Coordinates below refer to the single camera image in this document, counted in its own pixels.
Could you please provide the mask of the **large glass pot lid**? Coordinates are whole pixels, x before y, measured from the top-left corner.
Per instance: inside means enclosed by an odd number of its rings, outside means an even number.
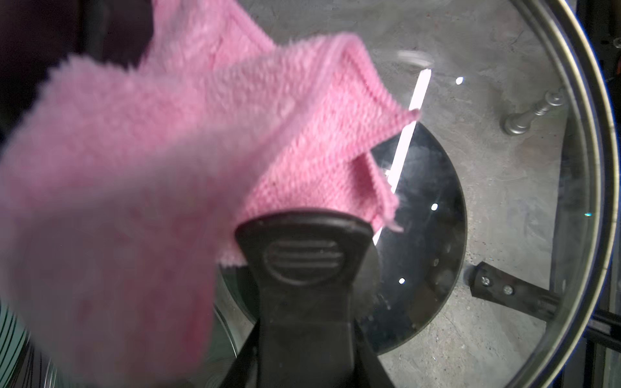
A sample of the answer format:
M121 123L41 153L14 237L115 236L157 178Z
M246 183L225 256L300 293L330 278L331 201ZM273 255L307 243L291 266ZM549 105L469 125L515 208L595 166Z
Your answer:
M422 117L374 149L400 233L362 324L397 387L548 386L606 276L614 125L574 1L245 1L274 40L355 32Z

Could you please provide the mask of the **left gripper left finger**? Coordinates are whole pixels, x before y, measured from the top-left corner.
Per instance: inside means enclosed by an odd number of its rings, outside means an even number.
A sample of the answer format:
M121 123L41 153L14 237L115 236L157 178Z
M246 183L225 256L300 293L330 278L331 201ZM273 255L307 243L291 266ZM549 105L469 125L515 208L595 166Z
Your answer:
M220 388L257 388L260 324L256 323Z

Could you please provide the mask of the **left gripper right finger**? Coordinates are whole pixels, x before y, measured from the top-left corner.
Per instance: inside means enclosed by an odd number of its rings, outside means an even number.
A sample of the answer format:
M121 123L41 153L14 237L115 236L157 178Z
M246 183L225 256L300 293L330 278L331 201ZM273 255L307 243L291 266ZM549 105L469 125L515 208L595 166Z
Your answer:
M354 323L354 356L354 387L395 387L357 322Z

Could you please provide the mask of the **pink fluffy cloth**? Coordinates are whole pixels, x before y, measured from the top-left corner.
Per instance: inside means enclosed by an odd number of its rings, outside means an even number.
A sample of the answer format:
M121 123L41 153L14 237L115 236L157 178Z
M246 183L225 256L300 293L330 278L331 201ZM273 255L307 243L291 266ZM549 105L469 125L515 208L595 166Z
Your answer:
M234 230L292 208L393 226L371 149L418 118L350 33L276 45L235 1L158 1L135 70L73 56L1 157L1 299L103 387L202 360Z

